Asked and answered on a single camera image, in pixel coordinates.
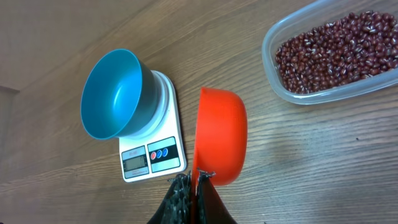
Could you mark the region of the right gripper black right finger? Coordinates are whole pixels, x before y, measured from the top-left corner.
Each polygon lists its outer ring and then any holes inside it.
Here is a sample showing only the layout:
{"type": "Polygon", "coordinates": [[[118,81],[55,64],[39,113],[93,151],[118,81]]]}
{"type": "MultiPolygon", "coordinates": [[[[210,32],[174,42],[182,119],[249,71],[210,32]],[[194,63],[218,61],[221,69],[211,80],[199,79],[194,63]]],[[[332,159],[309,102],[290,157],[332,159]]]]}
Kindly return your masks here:
{"type": "Polygon", "coordinates": [[[211,183],[214,172],[198,169],[196,221],[199,224],[237,224],[211,183]]]}

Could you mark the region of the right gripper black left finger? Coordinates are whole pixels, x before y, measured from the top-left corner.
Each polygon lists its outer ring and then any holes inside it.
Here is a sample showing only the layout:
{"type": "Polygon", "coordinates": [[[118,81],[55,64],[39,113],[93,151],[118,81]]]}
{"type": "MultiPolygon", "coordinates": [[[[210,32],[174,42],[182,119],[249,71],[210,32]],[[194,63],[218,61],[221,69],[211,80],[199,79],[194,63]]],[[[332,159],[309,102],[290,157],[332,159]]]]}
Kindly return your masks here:
{"type": "Polygon", "coordinates": [[[191,215],[191,173],[177,174],[148,224],[188,224],[191,215]]]}

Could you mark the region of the orange scoop with blue handle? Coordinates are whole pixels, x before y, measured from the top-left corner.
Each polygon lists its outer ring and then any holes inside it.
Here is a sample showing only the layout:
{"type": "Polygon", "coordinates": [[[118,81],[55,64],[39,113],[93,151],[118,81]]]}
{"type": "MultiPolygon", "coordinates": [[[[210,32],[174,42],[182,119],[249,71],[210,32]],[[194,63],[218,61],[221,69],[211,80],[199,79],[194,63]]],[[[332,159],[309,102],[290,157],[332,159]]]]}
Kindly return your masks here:
{"type": "Polygon", "coordinates": [[[240,175],[246,156],[248,119],[240,97],[228,90],[202,87],[192,169],[191,221],[197,223],[199,171],[214,172],[214,187],[228,185],[240,175]]]}

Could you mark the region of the white digital kitchen scale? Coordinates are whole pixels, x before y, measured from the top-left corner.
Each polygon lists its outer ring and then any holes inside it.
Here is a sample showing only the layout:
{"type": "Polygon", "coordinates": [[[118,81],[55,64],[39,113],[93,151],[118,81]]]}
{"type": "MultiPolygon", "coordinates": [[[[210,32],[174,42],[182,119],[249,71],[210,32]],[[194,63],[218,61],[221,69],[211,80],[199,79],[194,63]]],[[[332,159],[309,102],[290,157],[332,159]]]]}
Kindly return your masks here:
{"type": "Polygon", "coordinates": [[[119,157],[125,182],[135,182],[181,172],[187,167],[172,81],[153,70],[159,88],[156,111],[141,130],[119,138],[119,157]]]}

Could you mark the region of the teal plastic bowl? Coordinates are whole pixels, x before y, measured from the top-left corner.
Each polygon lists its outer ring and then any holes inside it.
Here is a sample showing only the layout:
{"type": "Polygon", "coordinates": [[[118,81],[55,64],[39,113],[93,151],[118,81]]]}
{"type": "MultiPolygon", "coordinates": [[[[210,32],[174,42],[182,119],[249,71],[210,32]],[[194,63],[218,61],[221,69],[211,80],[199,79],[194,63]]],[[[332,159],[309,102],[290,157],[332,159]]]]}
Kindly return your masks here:
{"type": "Polygon", "coordinates": [[[81,122],[95,139],[128,136],[152,119],[159,102],[153,73],[130,50],[108,52],[93,67],[81,96],[81,122]]]}

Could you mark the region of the clear plastic food container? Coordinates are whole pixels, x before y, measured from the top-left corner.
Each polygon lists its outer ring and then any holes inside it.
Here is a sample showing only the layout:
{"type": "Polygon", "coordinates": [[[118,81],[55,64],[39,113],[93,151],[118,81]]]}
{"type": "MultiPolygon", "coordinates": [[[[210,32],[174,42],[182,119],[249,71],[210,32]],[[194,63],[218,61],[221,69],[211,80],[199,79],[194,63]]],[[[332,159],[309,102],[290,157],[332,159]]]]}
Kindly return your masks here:
{"type": "Polygon", "coordinates": [[[387,12],[397,15],[397,1],[320,0],[295,11],[274,24],[262,43],[262,61],[272,89],[285,101],[297,105],[315,105],[339,101],[397,85],[397,69],[376,75],[348,85],[306,95],[292,93],[285,89],[280,79],[275,52],[286,40],[325,22],[333,22],[350,12],[387,12]]]}

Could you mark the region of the red adzuki beans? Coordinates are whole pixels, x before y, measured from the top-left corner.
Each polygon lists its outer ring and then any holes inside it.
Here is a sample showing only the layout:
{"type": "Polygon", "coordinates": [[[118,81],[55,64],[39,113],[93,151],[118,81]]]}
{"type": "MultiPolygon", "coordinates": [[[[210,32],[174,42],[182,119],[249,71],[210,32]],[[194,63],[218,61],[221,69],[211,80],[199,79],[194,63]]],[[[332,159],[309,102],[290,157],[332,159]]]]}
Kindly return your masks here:
{"type": "Polygon", "coordinates": [[[309,94],[397,68],[397,19],[353,12],[285,41],[275,53],[283,87],[309,94]]]}

